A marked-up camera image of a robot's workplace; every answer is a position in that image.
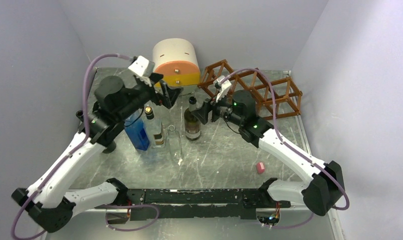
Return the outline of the dark labelled wine bottle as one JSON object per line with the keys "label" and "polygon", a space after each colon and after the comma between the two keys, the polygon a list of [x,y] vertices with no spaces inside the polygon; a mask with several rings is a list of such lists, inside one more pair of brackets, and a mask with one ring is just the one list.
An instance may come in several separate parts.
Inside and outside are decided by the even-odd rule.
{"label": "dark labelled wine bottle", "polygon": [[197,117],[192,114],[192,111],[196,109],[197,99],[191,96],[188,99],[188,108],[184,112],[184,130],[185,137],[189,141],[196,141],[201,136],[201,123]]}

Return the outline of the clear glass bottle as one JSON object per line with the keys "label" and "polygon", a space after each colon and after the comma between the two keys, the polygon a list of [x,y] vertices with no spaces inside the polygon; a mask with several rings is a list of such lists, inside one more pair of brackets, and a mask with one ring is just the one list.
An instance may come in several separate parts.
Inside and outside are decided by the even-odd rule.
{"label": "clear glass bottle", "polygon": [[167,127],[167,144],[171,159],[176,161],[179,165],[183,160],[183,151],[181,143],[181,134],[174,125]]}

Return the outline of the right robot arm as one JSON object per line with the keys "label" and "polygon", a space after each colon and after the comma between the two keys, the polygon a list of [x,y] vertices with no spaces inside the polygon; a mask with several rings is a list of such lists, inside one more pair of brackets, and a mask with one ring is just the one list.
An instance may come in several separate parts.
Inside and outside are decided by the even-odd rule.
{"label": "right robot arm", "polygon": [[325,216],[330,209],[337,209],[341,197],[347,198],[341,166],[329,163],[303,151],[285,138],[277,128],[256,111],[256,101],[247,90],[238,90],[232,101],[207,98],[196,107],[195,98],[190,99],[190,112],[202,124],[223,119],[238,126],[238,134],[248,143],[278,158],[301,179],[299,182],[273,180],[259,194],[265,207],[277,201],[304,204],[318,216]]}

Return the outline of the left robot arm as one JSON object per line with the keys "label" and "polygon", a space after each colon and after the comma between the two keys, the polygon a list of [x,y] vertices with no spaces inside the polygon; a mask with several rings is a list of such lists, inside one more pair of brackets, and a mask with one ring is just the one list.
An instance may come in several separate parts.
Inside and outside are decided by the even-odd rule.
{"label": "left robot arm", "polygon": [[69,187],[94,155],[115,150],[115,138],[128,117],[147,102],[170,109],[182,92],[168,86],[159,73],[136,77],[135,82],[128,88],[118,76],[102,79],[94,90],[96,102],[88,126],[80,125],[69,147],[40,179],[12,193],[13,200],[46,232],[54,233],[76,215],[101,205],[129,206],[128,188],[116,178],[77,192]]}

